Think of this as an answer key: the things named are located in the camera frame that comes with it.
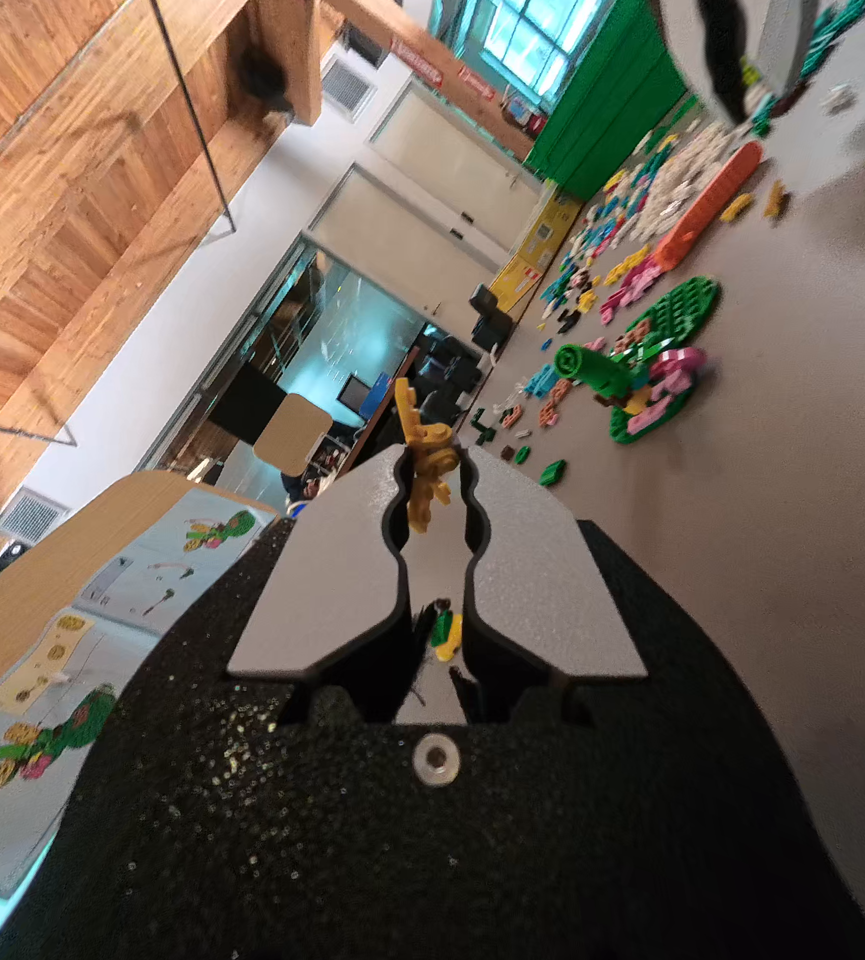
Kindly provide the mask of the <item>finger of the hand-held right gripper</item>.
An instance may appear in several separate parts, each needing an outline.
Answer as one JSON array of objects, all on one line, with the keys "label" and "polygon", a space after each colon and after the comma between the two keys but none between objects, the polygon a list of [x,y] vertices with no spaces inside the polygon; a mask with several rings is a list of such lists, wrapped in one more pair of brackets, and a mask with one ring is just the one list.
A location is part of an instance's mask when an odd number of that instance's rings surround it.
[{"label": "finger of the hand-held right gripper", "polygon": [[741,58],[746,19],[737,1],[658,1],[656,24],[676,69],[704,108],[724,122],[747,120]]},{"label": "finger of the hand-held right gripper", "polygon": [[772,94],[799,83],[819,1],[740,1],[742,53]]}]

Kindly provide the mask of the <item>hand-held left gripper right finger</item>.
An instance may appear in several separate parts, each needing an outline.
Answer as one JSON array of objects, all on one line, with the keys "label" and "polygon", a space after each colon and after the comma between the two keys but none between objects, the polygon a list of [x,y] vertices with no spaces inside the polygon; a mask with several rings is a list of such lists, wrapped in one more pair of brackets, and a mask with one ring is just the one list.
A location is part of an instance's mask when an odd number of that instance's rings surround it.
[{"label": "hand-held left gripper right finger", "polygon": [[465,453],[462,496],[471,631],[557,680],[648,676],[579,523],[558,498],[479,447]]}]

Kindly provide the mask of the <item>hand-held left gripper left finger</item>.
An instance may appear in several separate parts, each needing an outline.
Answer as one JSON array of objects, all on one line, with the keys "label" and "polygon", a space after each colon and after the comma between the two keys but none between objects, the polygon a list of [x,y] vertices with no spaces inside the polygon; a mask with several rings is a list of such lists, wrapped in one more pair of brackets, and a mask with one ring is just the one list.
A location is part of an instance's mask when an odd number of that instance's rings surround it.
[{"label": "hand-held left gripper left finger", "polygon": [[240,679],[311,682],[410,617],[402,548],[413,461],[393,444],[301,510],[228,662]]}]

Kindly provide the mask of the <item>yellow brick assembly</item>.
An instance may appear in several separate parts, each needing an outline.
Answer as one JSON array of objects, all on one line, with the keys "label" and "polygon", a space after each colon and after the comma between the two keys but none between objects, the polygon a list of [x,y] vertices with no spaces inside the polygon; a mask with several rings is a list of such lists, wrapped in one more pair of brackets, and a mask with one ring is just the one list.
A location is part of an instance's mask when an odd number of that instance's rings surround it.
[{"label": "yellow brick assembly", "polygon": [[451,489],[444,477],[460,463],[452,427],[447,423],[425,424],[416,406],[416,392],[405,377],[394,384],[394,400],[405,446],[412,457],[413,480],[406,516],[411,531],[425,534],[432,519],[432,503],[451,502]]}]

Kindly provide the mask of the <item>green round brick model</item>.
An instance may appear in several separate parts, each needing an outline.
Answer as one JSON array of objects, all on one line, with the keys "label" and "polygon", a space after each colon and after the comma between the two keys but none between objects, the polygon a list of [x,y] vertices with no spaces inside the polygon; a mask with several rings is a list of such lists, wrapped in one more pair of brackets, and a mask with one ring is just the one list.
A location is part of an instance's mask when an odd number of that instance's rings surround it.
[{"label": "green round brick model", "polygon": [[696,275],[661,296],[609,353],[567,343],[553,366],[559,378],[588,387],[610,412],[612,441],[629,446],[665,426],[698,387],[706,353],[692,345],[713,314],[721,285]]}]

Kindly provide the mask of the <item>green plastic bin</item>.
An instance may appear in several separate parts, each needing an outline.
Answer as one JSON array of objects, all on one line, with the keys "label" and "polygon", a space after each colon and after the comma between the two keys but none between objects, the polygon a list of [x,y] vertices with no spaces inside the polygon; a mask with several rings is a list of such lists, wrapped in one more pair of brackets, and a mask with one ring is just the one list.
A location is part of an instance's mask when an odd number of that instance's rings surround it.
[{"label": "green plastic bin", "polygon": [[649,3],[615,2],[525,164],[589,202],[687,95]]}]

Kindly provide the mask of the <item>yellow green brick cluster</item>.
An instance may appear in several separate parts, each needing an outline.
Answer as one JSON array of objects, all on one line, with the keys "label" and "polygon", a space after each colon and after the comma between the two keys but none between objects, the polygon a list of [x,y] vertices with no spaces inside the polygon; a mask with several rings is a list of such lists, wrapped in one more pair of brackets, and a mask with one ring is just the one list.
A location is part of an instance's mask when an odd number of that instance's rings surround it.
[{"label": "yellow green brick cluster", "polygon": [[448,664],[459,653],[463,644],[463,614],[452,608],[448,598],[433,602],[434,619],[428,636],[428,646],[435,658]]}]

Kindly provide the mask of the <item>tan wooden table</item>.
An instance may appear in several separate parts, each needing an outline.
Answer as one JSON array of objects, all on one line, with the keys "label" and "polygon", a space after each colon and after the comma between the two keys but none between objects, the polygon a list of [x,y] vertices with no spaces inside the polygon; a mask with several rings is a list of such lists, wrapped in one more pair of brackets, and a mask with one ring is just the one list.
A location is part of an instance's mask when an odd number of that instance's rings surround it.
[{"label": "tan wooden table", "polygon": [[255,457],[281,474],[300,476],[333,425],[330,414],[287,393],[253,445]]}]

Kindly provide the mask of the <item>orange long brick plate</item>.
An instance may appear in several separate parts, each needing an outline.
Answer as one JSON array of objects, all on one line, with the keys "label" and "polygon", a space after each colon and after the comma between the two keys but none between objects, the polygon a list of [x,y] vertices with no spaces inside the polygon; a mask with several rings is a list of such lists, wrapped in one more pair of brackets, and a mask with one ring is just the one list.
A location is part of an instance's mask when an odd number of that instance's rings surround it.
[{"label": "orange long brick plate", "polygon": [[759,141],[744,143],[699,193],[652,254],[656,265],[664,273],[675,270],[686,258],[702,233],[756,172],[763,155]]}]

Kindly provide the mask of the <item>brick instruction booklet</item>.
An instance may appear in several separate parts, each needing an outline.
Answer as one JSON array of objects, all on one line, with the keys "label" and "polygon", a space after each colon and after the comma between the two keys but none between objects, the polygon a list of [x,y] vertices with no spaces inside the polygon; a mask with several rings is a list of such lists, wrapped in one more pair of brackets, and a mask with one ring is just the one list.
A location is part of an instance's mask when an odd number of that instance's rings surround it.
[{"label": "brick instruction booklet", "polygon": [[175,623],[278,520],[275,510],[188,490],[86,574],[63,605],[0,598],[0,898],[11,897],[57,832],[103,726]]}]

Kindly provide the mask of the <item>pile of mixed toy bricks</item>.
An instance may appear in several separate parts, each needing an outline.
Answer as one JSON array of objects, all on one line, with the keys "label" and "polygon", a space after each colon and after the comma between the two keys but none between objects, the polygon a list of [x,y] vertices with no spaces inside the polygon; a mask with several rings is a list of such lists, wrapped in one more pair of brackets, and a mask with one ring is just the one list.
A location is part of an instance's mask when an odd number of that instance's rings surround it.
[{"label": "pile of mixed toy bricks", "polygon": [[543,291],[538,331],[597,312],[603,325],[646,294],[662,275],[655,254],[731,156],[751,137],[764,137],[774,90],[750,64],[742,67],[738,126],[716,119],[691,95],[642,138],[631,159],[594,197],[568,241],[559,272]]}]

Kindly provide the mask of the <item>black power adapter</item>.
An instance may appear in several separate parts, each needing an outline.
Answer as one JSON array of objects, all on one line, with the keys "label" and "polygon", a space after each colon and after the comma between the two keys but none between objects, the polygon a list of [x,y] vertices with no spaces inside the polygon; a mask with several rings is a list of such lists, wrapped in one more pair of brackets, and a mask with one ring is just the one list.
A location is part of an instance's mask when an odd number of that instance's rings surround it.
[{"label": "black power adapter", "polygon": [[431,390],[421,401],[417,401],[420,422],[424,426],[446,425],[454,427],[467,407],[461,402],[467,401],[467,394],[445,384]]},{"label": "black power adapter", "polygon": [[429,338],[419,376],[432,383],[449,383],[461,392],[469,392],[482,378],[480,357],[455,337]]},{"label": "black power adapter", "polygon": [[472,343],[487,353],[500,350],[508,342],[515,321],[500,308],[498,296],[487,285],[480,283],[468,303],[476,314]]}]

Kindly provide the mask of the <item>yellow toy box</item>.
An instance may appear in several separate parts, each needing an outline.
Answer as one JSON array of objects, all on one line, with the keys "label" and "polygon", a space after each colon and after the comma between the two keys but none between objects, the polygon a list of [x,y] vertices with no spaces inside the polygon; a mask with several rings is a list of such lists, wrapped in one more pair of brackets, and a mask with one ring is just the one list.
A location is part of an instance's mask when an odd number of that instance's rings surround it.
[{"label": "yellow toy box", "polygon": [[538,207],[506,265],[489,285],[498,310],[511,314],[545,275],[583,210],[582,200],[554,193]]}]

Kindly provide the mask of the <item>wooden booklet stand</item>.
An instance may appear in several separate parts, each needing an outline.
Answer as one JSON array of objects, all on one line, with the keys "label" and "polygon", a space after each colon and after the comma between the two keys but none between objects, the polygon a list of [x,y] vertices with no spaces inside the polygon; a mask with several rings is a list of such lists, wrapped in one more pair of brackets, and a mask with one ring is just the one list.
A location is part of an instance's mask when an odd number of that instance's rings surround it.
[{"label": "wooden booklet stand", "polygon": [[166,471],[116,480],[0,574],[0,680],[72,606],[90,575],[138,539],[197,485]]}]

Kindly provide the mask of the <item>air vent grille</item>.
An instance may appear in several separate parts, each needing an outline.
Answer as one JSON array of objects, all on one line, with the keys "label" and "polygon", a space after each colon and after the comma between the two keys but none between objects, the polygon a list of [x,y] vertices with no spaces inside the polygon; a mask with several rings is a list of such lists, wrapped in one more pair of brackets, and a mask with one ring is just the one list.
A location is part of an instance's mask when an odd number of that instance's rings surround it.
[{"label": "air vent grille", "polygon": [[29,487],[19,486],[0,509],[0,534],[31,547],[54,532],[71,509]]}]

